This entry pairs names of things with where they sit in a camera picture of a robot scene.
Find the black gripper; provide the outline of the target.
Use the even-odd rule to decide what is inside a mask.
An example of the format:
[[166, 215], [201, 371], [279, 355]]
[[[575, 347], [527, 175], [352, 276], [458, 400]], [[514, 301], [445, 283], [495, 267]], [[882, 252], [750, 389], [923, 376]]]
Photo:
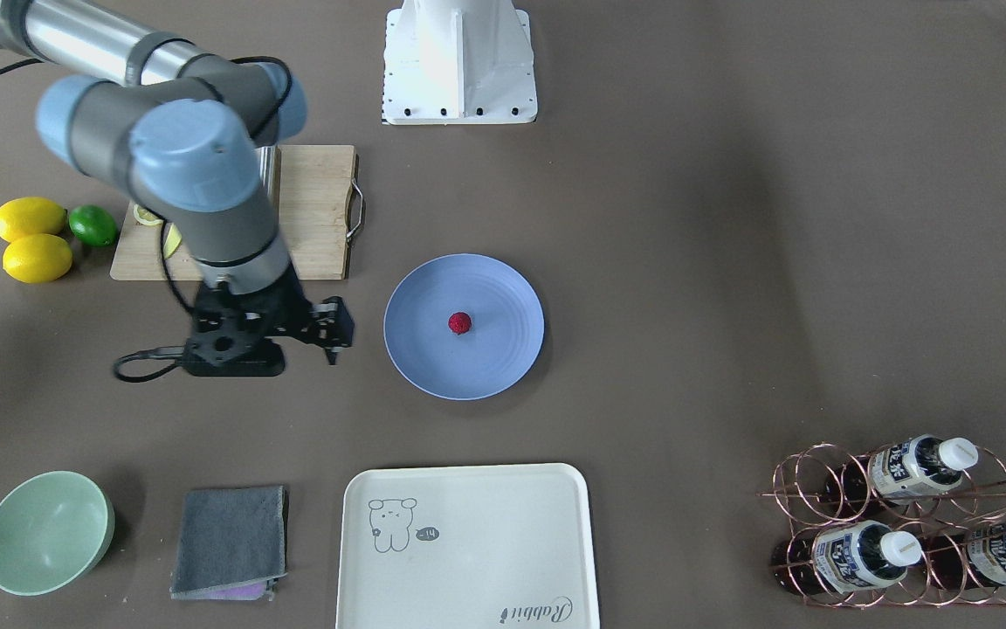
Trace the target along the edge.
[[330, 301], [311, 302], [296, 278], [234, 294], [227, 282], [200, 284], [181, 367], [201, 377], [272, 377], [285, 369], [274, 337], [330, 347]]

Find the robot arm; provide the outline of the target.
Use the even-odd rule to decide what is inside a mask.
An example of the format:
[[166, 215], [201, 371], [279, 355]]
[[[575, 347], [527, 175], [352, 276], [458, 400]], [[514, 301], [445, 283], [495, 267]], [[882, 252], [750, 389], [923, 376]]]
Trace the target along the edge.
[[44, 145], [171, 223], [198, 267], [183, 345], [117, 359], [193, 376], [276, 376], [277, 337], [351, 346], [338, 297], [305, 298], [258, 151], [299, 133], [307, 100], [283, 61], [231, 61], [88, 1], [0, 1], [0, 49], [72, 69], [38, 103]]

